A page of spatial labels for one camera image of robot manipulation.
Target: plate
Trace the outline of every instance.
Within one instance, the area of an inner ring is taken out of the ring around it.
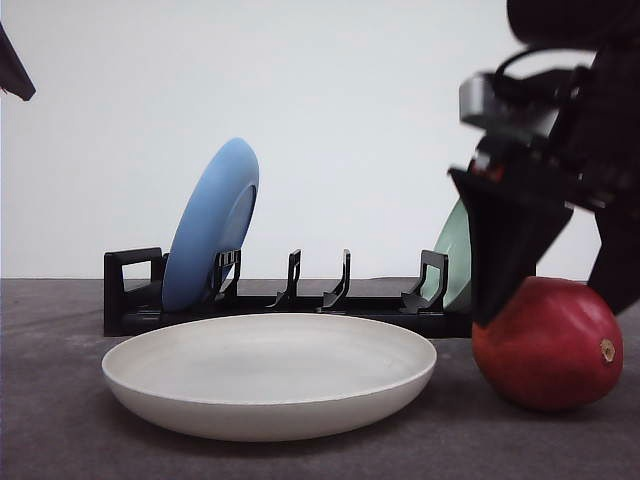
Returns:
[[[471,308],[471,241],[469,217],[462,200],[453,206],[447,221],[433,248],[435,252],[449,257],[449,278],[444,294],[444,310],[468,313]],[[427,279],[421,294],[430,299],[438,289],[438,271],[427,269]]]
[[[314,438],[398,411],[427,384],[436,350],[363,318],[277,313],[167,327],[111,349],[120,402],[161,427],[233,441]]]
[[[180,219],[162,283],[165,311],[202,300],[215,255],[242,246],[257,193],[256,155],[244,140],[234,138],[213,157]]]

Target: plate rim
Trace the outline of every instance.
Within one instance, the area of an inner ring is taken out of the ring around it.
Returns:
[[[116,380],[114,378],[114,375],[112,372],[109,372],[109,369],[107,368],[107,362],[109,360],[109,358],[113,355],[115,355],[115,352],[117,352],[119,349],[124,348],[123,345],[129,343],[129,342],[133,342],[136,339],[143,337],[143,336],[152,336],[154,334],[158,334],[158,332],[161,331],[166,331],[166,330],[170,330],[170,329],[174,329],[174,328],[188,328],[189,326],[192,326],[194,324],[202,324],[202,323],[214,323],[216,320],[221,320],[221,319],[226,319],[226,320],[230,320],[230,319],[238,319],[238,318],[247,318],[247,317],[278,317],[278,316],[287,316],[287,317],[299,317],[299,316],[304,316],[304,317],[317,317],[317,316],[328,316],[328,317],[334,317],[336,319],[341,319],[341,320],[358,320],[358,321],[362,321],[364,323],[373,323],[373,324],[379,324],[379,325],[384,325],[386,328],[391,328],[391,329],[398,329],[398,330],[402,330],[403,333],[405,334],[409,334],[409,336],[413,336],[414,338],[419,339],[423,345],[430,350],[431,353],[433,353],[433,359],[427,363],[427,365],[425,367],[423,367],[418,373],[415,373],[413,375],[411,375],[410,377],[404,378],[402,380],[398,380],[395,381],[393,383],[390,384],[386,384],[383,388],[369,388],[366,390],[362,390],[362,391],[358,391],[356,393],[350,393],[350,394],[344,394],[344,395],[331,395],[331,396],[325,396],[325,397],[317,397],[317,398],[308,398],[308,399],[299,399],[299,400],[271,400],[271,401],[251,401],[251,400],[244,400],[244,401],[228,401],[228,400],[221,400],[221,399],[203,399],[203,398],[197,398],[197,397],[182,397],[182,396],[174,396],[174,395],[162,395],[159,394],[157,392],[152,392],[150,390],[144,389],[144,388],[138,388],[135,386],[132,386],[131,384],[129,384],[128,382],[123,382],[120,380]],[[102,373],[103,375],[107,378],[107,380],[109,382],[112,382],[115,385],[118,385],[120,387],[123,387],[129,391],[141,394],[141,395],[146,395],[149,397],[154,397],[160,400],[169,400],[169,401],[174,401],[174,402],[182,402],[182,403],[187,403],[187,404],[200,404],[200,405],[225,405],[225,406],[237,406],[237,407],[268,407],[268,406],[285,406],[285,405],[310,405],[310,404],[317,404],[317,403],[326,403],[326,402],[336,402],[336,401],[341,401],[341,400],[348,400],[348,399],[352,399],[352,398],[361,398],[361,397],[366,397],[366,396],[370,396],[370,395],[374,395],[374,394],[379,394],[379,393],[383,393],[386,391],[390,391],[390,390],[394,390],[396,388],[405,386],[405,385],[410,385],[412,383],[414,383],[415,381],[419,380],[420,378],[426,376],[429,374],[429,372],[433,371],[433,369],[435,368],[435,365],[437,363],[438,360],[438,351],[436,350],[435,346],[433,345],[433,343],[431,343],[431,341],[425,337],[423,337],[422,335],[416,333],[416,332],[412,332],[409,329],[406,329],[404,327],[400,327],[398,325],[394,325],[391,323],[385,323],[385,322],[381,322],[378,320],[372,320],[369,318],[362,318],[362,317],[353,317],[353,316],[345,316],[345,315],[333,315],[333,314],[327,314],[327,313],[293,313],[293,312],[282,312],[282,313],[258,313],[258,314],[246,314],[246,315],[229,315],[229,316],[224,316],[224,317],[213,317],[213,318],[205,318],[202,320],[197,320],[194,322],[186,322],[186,323],[181,323],[181,324],[177,324],[177,325],[170,325],[168,327],[164,327],[164,328],[160,328],[157,330],[152,330],[150,332],[146,332],[140,335],[136,335],[134,337],[128,338],[127,340],[120,342],[119,344],[113,346],[111,349],[109,349],[109,351],[107,351],[107,353],[105,353],[105,355],[102,357],[102,362],[101,362],[101,367],[102,367]]]

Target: white plate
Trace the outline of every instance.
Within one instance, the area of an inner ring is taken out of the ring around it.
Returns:
[[[394,325],[278,313],[191,322],[112,348],[115,396],[161,427],[200,437],[280,441],[344,432],[413,400],[436,350]]]

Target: robotic arm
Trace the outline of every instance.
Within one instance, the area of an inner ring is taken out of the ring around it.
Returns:
[[[527,49],[460,88],[460,117],[486,131],[451,177],[469,214],[473,318],[486,324],[571,218],[595,213],[589,278],[617,313],[640,298],[640,0],[508,0]],[[590,67],[506,74],[541,50],[591,50]]]

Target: blue plate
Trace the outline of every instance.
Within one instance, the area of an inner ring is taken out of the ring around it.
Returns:
[[[164,310],[203,299],[216,254],[242,246],[257,193],[256,155],[234,138],[213,157],[182,214],[162,283]]]

